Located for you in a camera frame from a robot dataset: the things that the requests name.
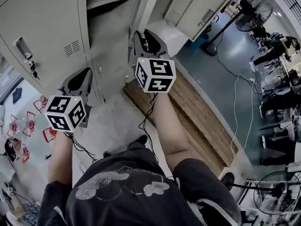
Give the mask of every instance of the cable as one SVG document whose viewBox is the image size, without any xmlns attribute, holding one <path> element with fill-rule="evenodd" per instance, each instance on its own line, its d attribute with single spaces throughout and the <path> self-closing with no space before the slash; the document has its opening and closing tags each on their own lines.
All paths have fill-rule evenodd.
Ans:
<svg viewBox="0 0 301 226">
<path fill-rule="evenodd" d="M 220 61 L 220 58 L 219 58 L 219 56 L 218 56 L 218 50 L 217 50 L 217 49 L 218 49 L 219 45 L 220 45 L 221 42 L 222 42 L 224 33 L 225 33 L 225 31 L 222 33 L 221 41 L 220 41 L 220 42 L 218 43 L 218 45 L 216 46 L 216 56 L 217 56 L 217 61 L 218 61 L 222 66 L 224 66 L 225 70 L 227 70 L 230 74 L 232 74 L 232 75 L 235 76 L 235 77 L 241 75 L 241 77 L 242 77 L 245 81 L 247 81 L 248 84 L 249 84 L 250 86 L 252 86 L 252 84 L 249 82 L 249 80 L 248 80 L 244 75 L 242 75 L 242 74 L 239 74 L 239 75 L 234 74 L 231 70 L 229 70 L 229 69 L 227 68 L 227 66 L 226 66 L 222 61 Z M 255 90 L 256 90 L 256 92 L 254 91 L 254 94 L 261 95 L 261 93 L 258 93 L 258 90 L 257 90 L 256 87 L 255 87 Z"/>
<path fill-rule="evenodd" d="M 92 164 L 97 161 L 97 159 L 95 159 L 95 154 L 90 153 L 86 148 L 84 148 L 81 144 L 79 144 L 73 136 L 70 136 L 65 132 L 64 132 L 64 134 L 65 134 L 65 136 L 67 136 L 68 138 L 70 138 L 72 140 L 73 146 L 77 151 L 86 152 L 88 154 L 88 156 L 92 159 Z"/>
<path fill-rule="evenodd" d="M 23 196 L 21 196 L 21 195 L 19 195 L 19 194 L 17 194 L 17 193 L 14 193 L 15 195 L 17 195 L 17 196 L 19 196 L 19 197 L 21 197 L 21 198 L 24 198 L 25 200 L 27 200 L 36 210 L 37 210 L 37 208 L 36 208 L 36 206 L 34 206 L 33 204 L 32 204 L 32 202 L 31 201 L 29 201 L 27 198 L 25 198 L 25 197 L 23 197 Z"/>
<path fill-rule="evenodd" d="M 252 127 L 252 123 L 253 123 L 253 116 L 254 116 L 254 114 L 253 114 L 253 111 L 254 111 L 254 109 L 253 109 L 253 90 L 252 90 L 252 93 L 251 93 L 251 108 L 252 108 L 252 119 L 251 119 L 251 123 L 250 123 L 250 128 L 249 128 L 249 131 L 248 131 L 248 135 L 246 136 L 246 142 L 245 142 L 244 148 L 240 152 L 244 151 L 244 149 L 246 147 L 246 143 L 248 141 L 250 131 L 251 131 L 251 127 Z"/>
<path fill-rule="evenodd" d="M 237 130 L 238 130 L 238 122 L 237 122 L 237 118 L 236 118 L 236 114 L 235 114 L 235 102 L 236 102 L 236 83 L 238 82 L 239 80 L 239 76 L 243 76 L 242 74 L 238 74 L 237 76 L 237 80 L 235 81 L 234 83 L 234 103 L 233 103 L 233 113 L 234 113 L 234 118 L 235 118 L 235 123 L 236 123 L 236 129 L 235 129 L 235 133 L 234 133 L 234 136 L 231 140 L 231 143 L 230 143 L 230 148 L 231 148 L 231 151 L 233 153 L 233 161 L 235 161 L 235 152 L 233 151 L 233 148 L 232 148 L 232 143 L 236 137 L 236 133 L 237 133 Z M 250 135 L 250 131 L 251 131 L 251 127 L 252 127 L 252 123 L 253 123 L 253 87 L 254 87 L 254 84 L 255 84 L 255 81 L 253 81 L 253 84 L 252 84 L 252 92 L 251 92 L 251 108 L 252 108 L 252 119 L 251 119 L 251 123 L 250 123 L 250 128 L 249 128 L 249 131 L 248 131 L 248 134 L 247 134 L 247 137 L 246 137 L 246 142 L 245 142 L 245 145 L 243 147 L 243 149 L 241 151 L 239 151 L 238 153 L 244 151 L 244 149 L 246 148 L 246 144 L 248 142 L 248 138 L 249 138 L 249 135 Z"/>
<path fill-rule="evenodd" d="M 156 94 L 154 93 L 154 98 L 150 101 L 150 104 L 151 104 L 150 109 L 146 113 L 144 120 L 138 125 L 138 128 L 140 128 L 141 130 L 143 130 L 144 133 L 147 135 L 147 137 L 148 137 L 148 139 L 150 141 L 151 151 L 154 153 L 157 162 L 159 162 L 159 159 L 158 159 L 157 155 L 155 154 L 155 151 L 154 151 L 154 148 L 153 148 L 152 139 L 151 139 L 150 135 L 147 133 L 147 131 L 145 129 L 146 120 L 152 114 L 152 112 L 154 111 L 154 105 L 155 105 L 154 101 L 155 101 L 157 95 L 158 95 L 158 93 L 156 93 Z"/>
</svg>

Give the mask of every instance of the bag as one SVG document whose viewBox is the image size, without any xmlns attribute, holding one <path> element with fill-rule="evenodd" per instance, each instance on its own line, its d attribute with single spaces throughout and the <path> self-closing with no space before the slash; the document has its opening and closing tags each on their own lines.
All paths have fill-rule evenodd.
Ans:
<svg viewBox="0 0 301 226">
<path fill-rule="evenodd" d="M 271 40 L 269 41 L 270 46 L 273 48 L 277 47 L 279 45 L 280 39 L 283 38 L 282 34 L 274 33 L 271 35 Z"/>
</svg>

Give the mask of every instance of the shoe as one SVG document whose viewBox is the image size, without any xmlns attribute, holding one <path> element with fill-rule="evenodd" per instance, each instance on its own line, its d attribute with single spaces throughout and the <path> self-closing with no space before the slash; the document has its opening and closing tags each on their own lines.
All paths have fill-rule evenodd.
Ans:
<svg viewBox="0 0 301 226">
<path fill-rule="evenodd" d="M 269 166 L 269 158 L 263 159 L 263 160 L 261 161 L 261 164 L 262 164 L 263 166 Z"/>
<path fill-rule="evenodd" d="M 112 156 L 112 154 L 110 152 L 106 151 L 106 152 L 103 153 L 103 158 L 107 158 L 109 156 Z"/>
<path fill-rule="evenodd" d="M 261 84 L 260 84 L 260 88 L 261 88 L 262 94 L 265 93 L 264 88 L 265 88 L 266 86 L 267 86 L 266 83 L 262 81 Z"/>
<path fill-rule="evenodd" d="M 254 65 L 254 63 L 250 62 L 249 65 L 251 67 L 252 72 L 255 73 L 256 72 L 256 66 Z"/>
<path fill-rule="evenodd" d="M 262 105 L 259 106 L 259 113 L 260 113 L 261 118 L 264 120 L 265 114 L 262 113 Z"/>
<path fill-rule="evenodd" d="M 138 137 L 138 139 L 135 141 L 145 145 L 147 143 L 147 135 L 142 135 Z"/>
<path fill-rule="evenodd" d="M 264 148 L 264 149 L 267 148 L 267 144 L 266 144 L 266 142 L 265 142 L 265 137 L 262 136 L 261 139 L 262 139 L 262 146 L 263 146 L 263 148 Z"/>
</svg>

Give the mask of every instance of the person's arm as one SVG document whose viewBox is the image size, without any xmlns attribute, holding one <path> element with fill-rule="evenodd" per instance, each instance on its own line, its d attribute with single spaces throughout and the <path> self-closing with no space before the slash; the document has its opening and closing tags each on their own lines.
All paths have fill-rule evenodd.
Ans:
<svg viewBox="0 0 301 226">
<path fill-rule="evenodd" d="M 72 186 L 72 139 L 58 131 L 48 167 L 48 183 L 59 182 Z"/>
<path fill-rule="evenodd" d="M 158 94 L 154 105 L 154 116 L 166 162 L 173 172 L 181 161 L 194 157 L 168 94 Z"/>
<path fill-rule="evenodd" d="M 167 94 L 158 94 L 154 115 L 166 162 L 174 178 L 179 179 L 184 198 L 200 206 L 208 225 L 229 225 L 229 222 L 231 225 L 240 225 L 241 216 L 237 203 L 208 166 L 194 159 Z"/>
<path fill-rule="evenodd" d="M 285 45 L 285 43 L 286 43 L 287 41 L 288 41 L 287 38 L 281 38 L 281 39 L 280 39 L 281 44 L 282 44 L 283 47 L 285 48 L 285 53 L 286 53 L 286 55 L 287 55 L 287 56 L 290 56 L 290 54 L 289 54 L 289 52 L 288 52 L 288 48 L 287 48 L 287 46 Z"/>
</svg>

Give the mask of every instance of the concrete floor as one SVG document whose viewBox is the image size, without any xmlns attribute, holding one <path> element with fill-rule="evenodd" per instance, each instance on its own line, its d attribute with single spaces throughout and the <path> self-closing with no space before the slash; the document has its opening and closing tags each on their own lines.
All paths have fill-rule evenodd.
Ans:
<svg viewBox="0 0 301 226">
<path fill-rule="evenodd" d="M 214 37 L 220 29 L 230 20 L 227 14 L 220 14 L 220 20 L 214 23 L 212 31 L 208 34 L 209 39 Z M 221 36 L 216 40 L 218 45 Z M 251 71 L 249 62 L 251 57 L 258 52 L 253 39 L 246 32 L 239 31 L 235 24 L 232 24 L 225 32 L 222 42 L 218 47 L 219 60 L 234 74 L 243 74 L 246 78 L 254 78 L 260 84 L 261 74 L 259 71 L 256 75 Z M 187 42 L 180 52 L 175 56 L 198 82 L 205 93 L 210 97 L 217 109 L 220 111 L 226 122 L 233 132 L 236 130 L 235 117 L 233 114 L 234 102 L 234 83 L 237 79 L 229 73 L 221 63 L 218 62 L 217 56 L 209 56 L 195 44 Z M 235 112 L 238 121 L 237 139 L 242 146 L 245 145 L 246 137 L 250 128 L 252 118 L 251 92 L 252 87 L 242 78 L 236 85 L 237 99 Z M 248 156 L 257 176 L 263 177 L 266 174 L 282 170 L 284 167 L 264 167 L 261 166 L 261 160 L 273 151 L 262 149 L 261 135 L 259 128 L 265 126 L 266 121 L 262 120 L 259 114 L 260 95 L 253 94 L 253 123 L 251 132 L 245 147 L 245 153 Z"/>
</svg>

